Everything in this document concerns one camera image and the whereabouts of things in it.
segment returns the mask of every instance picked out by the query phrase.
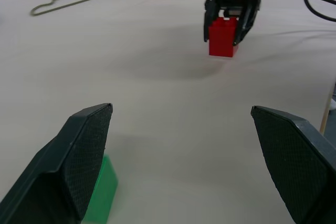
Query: green lego brick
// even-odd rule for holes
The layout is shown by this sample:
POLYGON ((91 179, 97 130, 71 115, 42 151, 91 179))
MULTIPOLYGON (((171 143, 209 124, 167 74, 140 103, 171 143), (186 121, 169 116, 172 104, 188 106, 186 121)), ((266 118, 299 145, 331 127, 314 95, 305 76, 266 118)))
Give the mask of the green lego brick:
POLYGON ((107 223, 117 186, 117 176, 109 156, 105 155, 83 220, 84 223, 107 223))

